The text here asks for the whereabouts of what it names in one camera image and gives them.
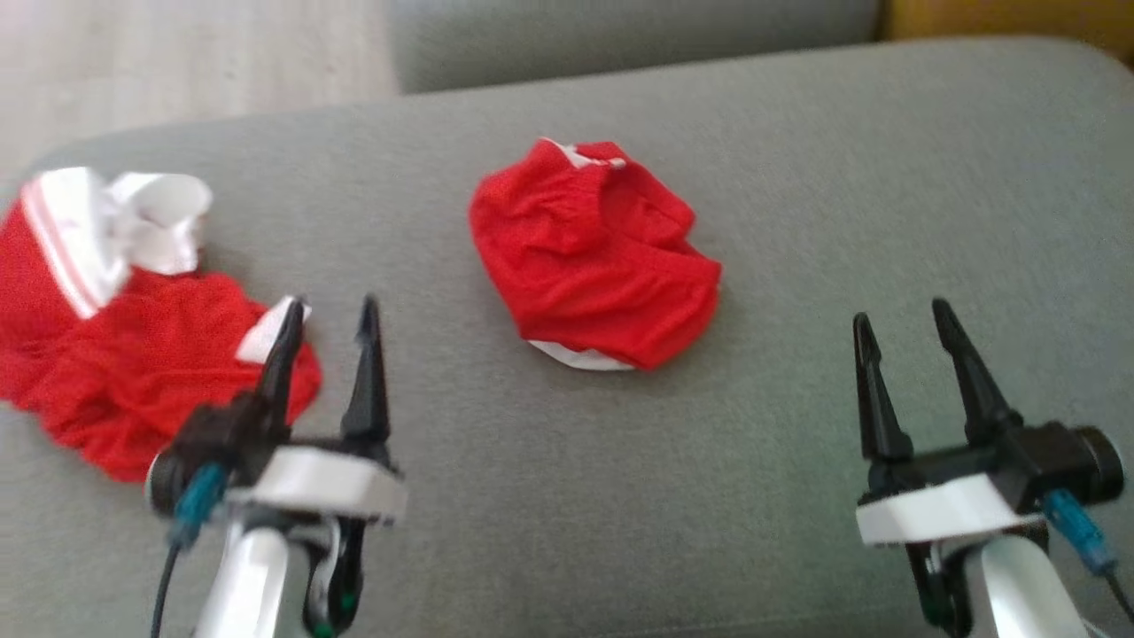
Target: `wooden floor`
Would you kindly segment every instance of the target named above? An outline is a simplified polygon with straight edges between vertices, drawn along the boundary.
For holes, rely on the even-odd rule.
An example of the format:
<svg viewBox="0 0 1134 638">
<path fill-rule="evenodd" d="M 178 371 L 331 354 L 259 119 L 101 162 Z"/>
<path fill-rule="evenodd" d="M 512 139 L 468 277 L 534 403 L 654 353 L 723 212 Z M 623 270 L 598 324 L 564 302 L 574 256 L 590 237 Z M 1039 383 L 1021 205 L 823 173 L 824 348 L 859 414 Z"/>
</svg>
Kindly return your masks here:
<svg viewBox="0 0 1134 638">
<path fill-rule="evenodd" d="M 380 0 L 0 0 L 0 181 L 61 143 L 397 93 Z"/>
</svg>

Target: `gray fabric surface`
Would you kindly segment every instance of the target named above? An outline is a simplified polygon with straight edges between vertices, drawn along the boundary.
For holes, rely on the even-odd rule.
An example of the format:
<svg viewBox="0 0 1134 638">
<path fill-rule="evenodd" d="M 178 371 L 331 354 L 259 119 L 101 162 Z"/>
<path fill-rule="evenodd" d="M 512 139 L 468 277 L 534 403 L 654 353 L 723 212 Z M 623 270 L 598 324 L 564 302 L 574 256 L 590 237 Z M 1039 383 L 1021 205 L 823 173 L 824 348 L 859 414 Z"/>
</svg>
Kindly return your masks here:
<svg viewBox="0 0 1134 638">
<path fill-rule="evenodd" d="M 386 0 L 408 93 L 866 42 L 879 0 Z"/>
<path fill-rule="evenodd" d="M 722 299 L 662 371 L 579 373 L 516 338 L 465 206 L 540 135 L 615 139 L 699 211 Z M 211 266 L 262 299 L 310 295 L 327 383 L 302 432 L 337 427 L 358 303 L 380 295 L 412 501 L 370 539 L 355 636 L 933 636 L 904 553 L 857 538 L 858 309 L 919 445 L 963 440 L 940 294 L 1025 418 L 1098 424 L 1134 454 L 1134 76 L 1084 46 L 712 62 L 130 131 L 37 165 L 68 164 L 203 177 Z M 141 488 L 32 417 L 3 410 L 0 436 L 6 633 L 141 635 L 162 556 Z M 1098 513 L 1126 555 L 1132 503 Z M 178 568 L 169 636 L 218 550 Z"/>
</svg>

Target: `blue cable connector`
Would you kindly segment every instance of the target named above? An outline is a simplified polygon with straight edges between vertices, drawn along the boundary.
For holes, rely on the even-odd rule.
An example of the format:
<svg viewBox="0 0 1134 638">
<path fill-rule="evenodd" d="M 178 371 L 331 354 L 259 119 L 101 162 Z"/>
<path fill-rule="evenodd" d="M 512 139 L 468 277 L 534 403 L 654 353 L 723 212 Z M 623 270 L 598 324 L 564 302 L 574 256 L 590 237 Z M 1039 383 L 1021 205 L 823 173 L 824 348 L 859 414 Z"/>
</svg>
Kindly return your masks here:
<svg viewBox="0 0 1134 638">
<path fill-rule="evenodd" d="M 1102 531 L 1070 492 L 1049 492 L 1043 497 L 1043 516 L 1067 538 L 1092 575 L 1106 576 L 1115 570 L 1118 559 L 1107 546 Z"/>
<path fill-rule="evenodd" d="M 201 528 L 223 499 L 227 485 L 228 474 L 217 463 L 210 463 L 193 475 L 185 494 L 174 508 L 174 525 L 166 537 L 171 547 L 193 547 Z"/>
</svg>

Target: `red stripe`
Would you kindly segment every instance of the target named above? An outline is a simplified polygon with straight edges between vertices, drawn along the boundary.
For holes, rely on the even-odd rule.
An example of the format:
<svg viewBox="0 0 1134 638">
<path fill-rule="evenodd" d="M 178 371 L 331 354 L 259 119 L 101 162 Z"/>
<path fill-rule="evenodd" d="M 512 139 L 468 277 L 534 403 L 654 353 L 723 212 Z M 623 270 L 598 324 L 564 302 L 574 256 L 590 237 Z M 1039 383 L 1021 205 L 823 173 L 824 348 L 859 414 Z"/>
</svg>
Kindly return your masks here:
<svg viewBox="0 0 1134 638">
<path fill-rule="evenodd" d="M 51 243 L 51 246 L 56 248 L 56 254 L 59 255 L 59 260 L 62 262 L 64 269 L 67 271 L 67 274 L 70 275 L 70 279 L 75 284 L 75 289 L 78 290 L 78 294 L 83 297 L 83 300 L 91 304 L 91 307 L 94 311 L 98 311 L 100 307 L 102 307 L 102 305 L 96 300 L 94 300 L 94 295 L 92 295 L 91 290 L 86 288 L 83 278 L 78 273 L 78 267 L 75 265 L 75 262 L 70 257 L 70 254 L 68 254 L 66 249 L 67 246 L 64 243 L 62 237 L 59 235 L 59 229 L 56 227 L 54 219 L 49 213 L 46 198 L 43 196 L 43 187 L 40 184 L 40 179 L 36 179 L 35 181 L 28 184 L 25 187 L 25 189 L 28 190 L 27 194 L 25 194 L 25 196 L 31 196 L 33 198 L 33 203 L 35 204 L 32 206 L 33 209 L 35 209 L 35 212 L 33 212 L 33 214 L 39 216 L 40 224 L 46 229 L 48 240 Z"/>
</svg>

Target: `red cloth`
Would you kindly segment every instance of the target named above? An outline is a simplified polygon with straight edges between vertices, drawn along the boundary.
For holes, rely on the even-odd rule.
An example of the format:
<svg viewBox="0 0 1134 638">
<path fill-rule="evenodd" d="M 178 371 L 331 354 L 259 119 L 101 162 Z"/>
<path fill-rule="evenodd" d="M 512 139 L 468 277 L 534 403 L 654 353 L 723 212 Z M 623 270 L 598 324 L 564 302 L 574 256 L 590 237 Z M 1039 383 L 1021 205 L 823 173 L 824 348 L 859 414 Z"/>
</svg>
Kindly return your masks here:
<svg viewBox="0 0 1134 638">
<path fill-rule="evenodd" d="M 111 478 L 141 482 L 201 403 L 251 390 L 261 366 L 237 346 L 265 307 L 219 273 L 135 269 L 86 321 L 60 296 L 17 202 L 0 228 L 0 399 L 40 416 L 60 445 Z M 308 344 L 291 377 L 289 423 L 322 381 Z"/>
<path fill-rule="evenodd" d="M 652 371 L 717 307 L 721 265 L 685 238 L 693 210 L 611 142 L 540 139 L 481 181 L 469 220 L 525 340 Z"/>
</svg>

